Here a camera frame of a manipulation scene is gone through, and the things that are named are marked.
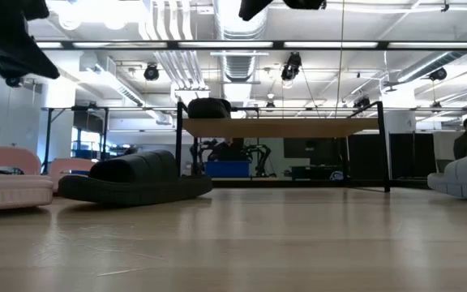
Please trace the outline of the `black overhead frame bar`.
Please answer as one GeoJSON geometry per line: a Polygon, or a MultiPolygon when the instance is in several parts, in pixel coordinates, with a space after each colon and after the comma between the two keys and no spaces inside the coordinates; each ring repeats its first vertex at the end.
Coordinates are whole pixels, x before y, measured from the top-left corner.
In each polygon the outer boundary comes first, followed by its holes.
{"type": "Polygon", "coordinates": [[[467,51],[467,41],[38,41],[44,50],[467,51]]]}

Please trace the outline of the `black slide sandal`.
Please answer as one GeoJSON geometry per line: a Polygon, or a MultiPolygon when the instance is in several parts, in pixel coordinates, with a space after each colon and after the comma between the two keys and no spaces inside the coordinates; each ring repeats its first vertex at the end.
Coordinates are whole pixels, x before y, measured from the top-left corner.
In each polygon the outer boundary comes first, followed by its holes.
{"type": "Polygon", "coordinates": [[[199,98],[187,106],[189,118],[229,118],[231,104],[225,99],[199,98]]]}
{"type": "Polygon", "coordinates": [[[63,198],[127,207],[194,199],[212,189],[207,175],[179,175],[174,155],[166,150],[100,161],[88,176],[69,174],[58,183],[63,198]]]}

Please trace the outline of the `blue storage bin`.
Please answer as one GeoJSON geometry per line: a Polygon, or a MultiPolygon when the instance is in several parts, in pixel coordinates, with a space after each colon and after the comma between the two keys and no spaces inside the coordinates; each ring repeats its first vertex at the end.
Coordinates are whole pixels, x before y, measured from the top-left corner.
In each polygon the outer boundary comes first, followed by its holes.
{"type": "Polygon", "coordinates": [[[205,174],[212,178],[249,178],[249,161],[207,161],[205,174]]]}

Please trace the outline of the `black case with white logo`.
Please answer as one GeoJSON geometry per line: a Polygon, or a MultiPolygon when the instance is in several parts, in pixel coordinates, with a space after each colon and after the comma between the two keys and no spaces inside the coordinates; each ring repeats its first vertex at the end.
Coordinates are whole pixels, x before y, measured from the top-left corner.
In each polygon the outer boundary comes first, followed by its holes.
{"type": "Polygon", "coordinates": [[[290,176],[293,180],[328,180],[339,181],[344,178],[338,165],[292,166],[290,176]]]}

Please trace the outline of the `black background table frame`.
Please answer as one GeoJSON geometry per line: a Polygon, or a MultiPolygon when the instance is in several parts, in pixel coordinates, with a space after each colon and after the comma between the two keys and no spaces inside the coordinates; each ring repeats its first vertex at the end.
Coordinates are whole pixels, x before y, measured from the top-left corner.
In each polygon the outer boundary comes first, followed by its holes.
{"type": "Polygon", "coordinates": [[[107,150],[106,150],[106,143],[107,143],[107,133],[108,133],[108,128],[109,128],[109,112],[110,108],[108,106],[96,106],[96,105],[91,105],[91,106],[82,106],[82,105],[73,105],[72,107],[60,107],[60,108],[53,108],[53,107],[43,107],[42,110],[47,111],[47,127],[46,127],[46,137],[45,137],[45,155],[44,155],[44,160],[42,161],[41,164],[41,173],[42,174],[47,174],[49,172],[49,146],[50,146],[50,135],[51,135],[51,127],[52,127],[52,122],[58,118],[61,114],[63,114],[66,110],[69,111],[83,111],[83,112],[89,112],[89,111],[94,111],[94,110],[103,110],[105,112],[105,118],[104,118],[104,126],[103,126],[103,138],[102,138],[102,143],[101,143],[101,156],[106,159],[109,157],[107,150]]]}

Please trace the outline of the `black shelf with wooden board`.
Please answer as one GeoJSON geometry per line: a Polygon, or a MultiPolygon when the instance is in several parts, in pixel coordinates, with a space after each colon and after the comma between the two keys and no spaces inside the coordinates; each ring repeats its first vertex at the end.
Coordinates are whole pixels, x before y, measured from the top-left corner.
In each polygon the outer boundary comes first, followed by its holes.
{"type": "Polygon", "coordinates": [[[230,138],[347,138],[363,130],[379,131],[381,162],[383,165],[383,191],[391,190],[386,145],[384,110],[381,101],[375,101],[356,110],[347,118],[285,119],[193,119],[184,118],[186,105],[179,101],[176,107],[176,162],[181,165],[182,132],[199,137],[230,138]]]}

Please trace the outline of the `pink slide sandal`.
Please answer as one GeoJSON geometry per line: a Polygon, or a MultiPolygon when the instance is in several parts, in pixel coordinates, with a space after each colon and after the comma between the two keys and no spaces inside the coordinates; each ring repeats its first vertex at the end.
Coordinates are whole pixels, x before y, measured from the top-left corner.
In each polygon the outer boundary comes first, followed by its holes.
{"type": "Polygon", "coordinates": [[[88,176],[90,169],[95,165],[94,161],[82,158],[56,158],[49,166],[48,175],[54,183],[53,192],[58,191],[58,184],[61,178],[67,175],[88,176]]]}
{"type": "Polygon", "coordinates": [[[20,170],[21,174],[0,174],[0,210],[30,208],[51,204],[54,182],[41,174],[41,161],[26,148],[0,146],[0,168],[20,170]]]}

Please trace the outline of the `silver ventilation duct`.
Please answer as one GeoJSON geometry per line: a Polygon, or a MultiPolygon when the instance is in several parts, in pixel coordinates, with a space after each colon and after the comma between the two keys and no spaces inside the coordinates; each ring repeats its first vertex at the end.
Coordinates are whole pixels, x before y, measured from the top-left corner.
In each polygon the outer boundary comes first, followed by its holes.
{"type": "MultiPolygon", "coordinates": [[[[242,0],[212,0],[216,37],[222,41],[253,41],[263,38],[268,9],[264,8],[251,20],[239,15],[242,0]]],[[[257,57],[227,56],[221,58],[225,77],[232,82],[245,82],[254,74],[257,57]]]]}

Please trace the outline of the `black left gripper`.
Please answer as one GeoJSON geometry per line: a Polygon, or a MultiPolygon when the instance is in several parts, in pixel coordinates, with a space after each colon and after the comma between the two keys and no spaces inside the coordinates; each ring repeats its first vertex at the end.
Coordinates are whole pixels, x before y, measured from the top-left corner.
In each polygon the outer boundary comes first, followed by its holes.
{"type": "Polygon", "coordinates": [[[0,0],[0,76],[6,79],[27,74],[59,77],[58,68],[28,33],[29,21],[48,16],[45,0],[0,0]]]}

